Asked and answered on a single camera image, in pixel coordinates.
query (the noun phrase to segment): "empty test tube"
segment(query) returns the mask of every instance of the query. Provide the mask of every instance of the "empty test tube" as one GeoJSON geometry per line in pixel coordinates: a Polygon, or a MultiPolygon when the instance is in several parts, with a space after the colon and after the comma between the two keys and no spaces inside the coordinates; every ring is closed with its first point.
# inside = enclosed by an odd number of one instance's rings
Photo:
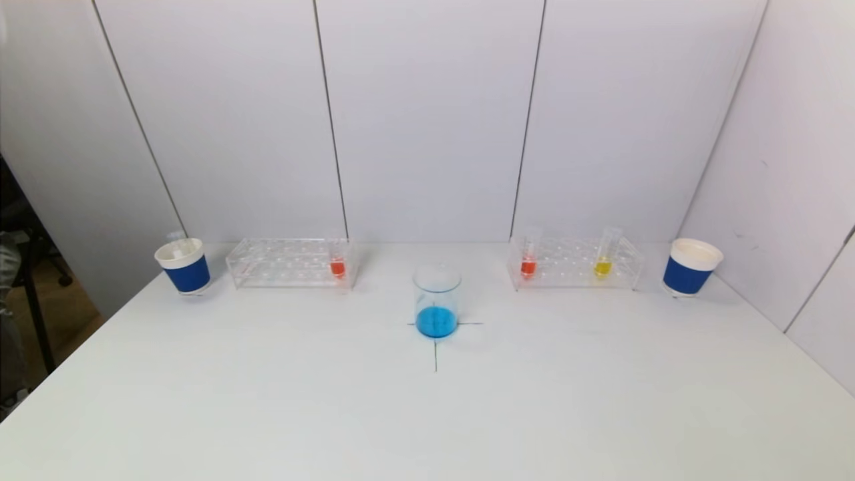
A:
{"type": "Polygon", "coordinates": [[[192,242],[187,239],[187,236],[184,234],[184,232],[180,230],[170,232],[169,235],[166,236],[166,238],[167,241],[172,244],[173,258],[183,258],[186,255],[190,255],[195,249],[192,242]]]}
{"type": "Polygon", "coordinates": [[[597,263],[593,266],[593,273],[598,279],[605,279],[611,273],[611,265],[622,237],[623,231],[617,227],[607,227],[603,231],[597,250],[597,263]]]}
{"type": "Polygon", "coordinates": [[[523,279],[531,279],[537,271],[537,248],[540,243],[540,229],[529,228],[522,240],[522,265],[520,275],[523,279]]]}

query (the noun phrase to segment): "liquid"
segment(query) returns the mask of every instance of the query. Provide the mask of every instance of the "liquid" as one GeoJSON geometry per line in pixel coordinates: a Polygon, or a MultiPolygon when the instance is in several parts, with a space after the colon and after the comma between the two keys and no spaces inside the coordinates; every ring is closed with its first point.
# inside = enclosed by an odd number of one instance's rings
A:
{"type": "Polygon", "coordinates": [[[611,260],[609,258],[598,258],[597,264],[593,266],[593,274],[598,279],[605,279],[611,272],[611,260]]]}
{"type": "Polygon", "coordinates": [[[333,272],[333,276],[341,279],[345,276],[345,261],[341,258],[335,258],[329,262],[329,269],[333,272]]]}
{"type": "Polygon", "coordinates": [[[522,274],[522,278],[531,279],[534,276],[534,272],[537,270],[537,262],[531,258],[524,258],[522,260],[522,267],[520,268],[520,273],[522,274]]]}
{"type": "Polygon", "coordinates": [[[444,307],[425,307],[416,316],[416,329],[427,337],[446,337],[456,328],[457,316],[444,307]]]}

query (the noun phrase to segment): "yellow liquid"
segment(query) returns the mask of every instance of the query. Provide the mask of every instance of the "yellow liquid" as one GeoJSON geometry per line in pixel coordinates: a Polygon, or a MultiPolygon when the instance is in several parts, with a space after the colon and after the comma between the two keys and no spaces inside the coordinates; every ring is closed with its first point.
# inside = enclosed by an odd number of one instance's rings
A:
{"type": "Polygon", "coordinates": [[[611,272],[611,261],[609,258],[597,259],[597,264],[593,266],[593,274],[598,279],[605,279],[609,276],[609,272],[611,272]]]}

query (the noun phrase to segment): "white wall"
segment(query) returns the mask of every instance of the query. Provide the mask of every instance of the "white wall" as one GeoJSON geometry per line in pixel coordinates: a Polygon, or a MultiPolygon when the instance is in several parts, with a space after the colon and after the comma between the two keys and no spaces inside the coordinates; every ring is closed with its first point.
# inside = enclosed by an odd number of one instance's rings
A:
{"type": "Polygon", "coordinates": [[[507,241],[543,0],[317,7],[351,236],[507,241]]]}
{"type": "Polygon", "coordinates": [[[855,241],[843,248],[787,336],[855,395],[855,241]]]}
{"type": "Polygon", "coordinates": [[[680,228],[765,0],[549,0],[515,229],[680,228]]]}
{"type": "Polygon", "coordinates": [[[770,0],[681,235],[780,329],[855,224],[855,3],[770,0]]]}
{"type": "Polygon", "coordinates": [[[311,0],[97,0],[189,235],[345,235],[311,0]]]}
{"type": "Polygon", "coordinates": [[[160,271],[152,256],[178,217],[91,3],[2,0],[0,9],[0,149],[110,316],[160,271]]]}

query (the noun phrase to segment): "floor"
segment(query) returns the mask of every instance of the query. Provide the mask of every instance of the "floor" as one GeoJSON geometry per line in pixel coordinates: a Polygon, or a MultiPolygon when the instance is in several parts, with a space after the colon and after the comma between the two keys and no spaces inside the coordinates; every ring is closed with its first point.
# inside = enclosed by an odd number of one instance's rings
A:
{"type": "MultiPolygon", "coordinates": [[[[74,277],[71,270],[68,270],[68,273],[74,277]]],[[[76,277],[70,286],[64,288],[59,285],[59,273],[49,262],[39,263],[33,272],[33,279],[54,359],[59,365],[104,324],[104,318],[91,303],[76,277]]],[[[27,381],[30,389],[34,389],[47,377],[47,370],[38,348],[36,330],[32,325],[24,288],[12,289],[6,298],[6,304],[13,312],[13,318],[21,333],[27,357],[27,381]]]]}

